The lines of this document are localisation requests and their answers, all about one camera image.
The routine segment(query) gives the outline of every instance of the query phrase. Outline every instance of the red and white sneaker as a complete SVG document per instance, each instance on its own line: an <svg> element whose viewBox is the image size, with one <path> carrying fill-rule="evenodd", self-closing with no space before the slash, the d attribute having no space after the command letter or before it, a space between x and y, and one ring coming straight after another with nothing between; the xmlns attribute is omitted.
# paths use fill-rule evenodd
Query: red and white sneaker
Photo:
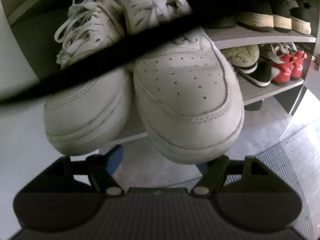
<svg viewBox="0 0 320 240"><path fill-rule="evenodd" d="M302 75L303 61L307 58L307 54L303 50L298 50L293 42L289 42L286 45L287 49L290 51L291 55L295 56L297 59L293 62L293 68L290 80L299 80Z"/></svg>
<svg viewBox="0 0 320 240"><path fill-rule="evenodd" d="M284 48L282 44L278 44L273 48L262 53L262 57L272 61L271 68L271 82L277 86L282 86L290 81L293 62L297 59L295 56L289 53L287 48Z"/></svg>

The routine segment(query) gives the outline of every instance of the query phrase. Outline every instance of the shoelace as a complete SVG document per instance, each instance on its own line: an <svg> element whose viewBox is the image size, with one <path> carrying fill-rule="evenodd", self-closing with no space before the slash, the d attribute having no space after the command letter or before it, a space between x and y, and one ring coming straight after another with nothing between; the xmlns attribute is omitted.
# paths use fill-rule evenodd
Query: shoelace
<svg viewBox="0 0 320 240"><path fill-rule="evenodd" d="M129 0L131 9L137 19L134 23L135 26L143 25L154 27L159 21L170 21L176 17L176 15L186 15L191 11L185 9L182 6L175 8L168 5L168 0ZM182 4L184 0L174 0L177 3ZM190 34L184 35L188 40L195 42L196 38Z"/></svg>
<svg viewBox="0 0 320 240"><path fill-rule="evenodd" d="M108 2L118 12L122 10L113 0L108 0ZM98 32L102 25L107 26L100 18L102 13L113 21L119 34L124 36L121 25L98 0L84 0L80 4L75 4L75 0L73 0L72 6L69 8L68 20L61 25L54 35L55 41L62 43L62 50L57 56L58 64L63 64L82 44L86 43L90 39L91 32Z"/></svg>

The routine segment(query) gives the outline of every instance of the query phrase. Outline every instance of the white shoelace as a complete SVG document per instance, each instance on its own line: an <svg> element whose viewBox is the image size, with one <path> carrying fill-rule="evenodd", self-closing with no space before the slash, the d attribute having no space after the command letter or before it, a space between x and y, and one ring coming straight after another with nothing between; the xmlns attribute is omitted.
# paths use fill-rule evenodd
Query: white shoelace
<svg viewBox="0 0 320 240"><path fill-rule="evenodd" d="M104 28L108 26L106 22L101 20L102 13L112 20L118 33L124 36L124 30L118 20L100 1L84 0L80 4L75 4L75 0L73 0L72 6L69 8L68 20L54 35L55 41L62 43L62 50L57 55L58 64L64 64L81 45L90 40L92 33L97 33L100 36L109 35L110 28L107 32L105 30L101 32L102 26ZM107 0L107 2L118 12L122 11L121 7L113 0Z"/></svg>
<svg viewBox="0 0 320 240"><path fill-rule="evenodd" d="M134 14L133 26L140 30L155 27L161 21L170 21L180 15L191 13L185 0L125 0Z"/></svg>

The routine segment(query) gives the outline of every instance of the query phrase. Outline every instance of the floor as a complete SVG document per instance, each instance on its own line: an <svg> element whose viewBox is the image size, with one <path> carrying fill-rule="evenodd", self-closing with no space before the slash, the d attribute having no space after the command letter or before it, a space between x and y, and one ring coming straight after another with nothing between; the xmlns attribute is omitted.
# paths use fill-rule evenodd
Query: floor
<svg viewBox="0 0 320 240"><path fill-rule="evenodd" d="M300 137L308 138L308 134L301 136L297 132L318 117L316 111L310 113L310 110L320 109L320 103L317 105L318 101L315 101L312 94L308 94L305 98L301 109L298 109L297 115L292 118L273 97L265 99L260 111L246 112L241 134L227 155L231 159L243 159L246 155L257 154L286 138L293 138L292 135L295 134L298 136L296 140ZM313 149L315 155L319 149L315 144L316 140L311 141L313 146L307 145L305 149ZM303 148L300 145L306 143L305 140L299 139L299 147ZM6 214L0 217L0 239L6 240L20 228L12 209L14 195L46 166L60 157L46 140L41 102L24 111L1 116L0 145L0 213ZM201 177L196 166L179 165L162 157L153 148L149 138L128 142L123 146L124 161L116 171L115 178L125 189L181 186L191 188ZM295 154L300 154L299 151L302 152L301 149L293 149L292 156L301 163L303 159L294 158ZM308 169L305 173L304 169L299 172L302 173L301 181L306 191L310 192L313 186L318 185L310 181L320 178L320 174L318 176L317 173L320 163L313 162L315 158L312 157L308 160L312 169ZM314 191L309 200L312 207L316 207L316 195L317 191ZM318 210L313 208L312 214L316 229L317 224L320 224Z"/></svg>

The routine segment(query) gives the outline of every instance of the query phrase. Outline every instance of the tan sole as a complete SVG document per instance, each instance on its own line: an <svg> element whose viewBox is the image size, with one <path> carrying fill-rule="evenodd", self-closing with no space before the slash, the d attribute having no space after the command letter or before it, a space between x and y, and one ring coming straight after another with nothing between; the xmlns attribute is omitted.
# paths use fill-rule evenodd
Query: tan sole
<svg viewBox="0 0 320 240"><path fill-rule="evenodd" d="M311 34L311 26L309 22L302 21L295 17L291 17L292 19L292 29L298 33L302 34Z"/></svg>
<svg viewBox="0 0 320 240"><path fill-rule="evenodd" d="M253 27L274 27L273 16L252 12L241 12L237 15L237 21Z"/></svg>
<svg viewBox="0 0 320 240"><path fill-rule="evenodd" d="M275 27L283 29L292 29L292 20L280 15L273 15L273 23Z"/></svg>

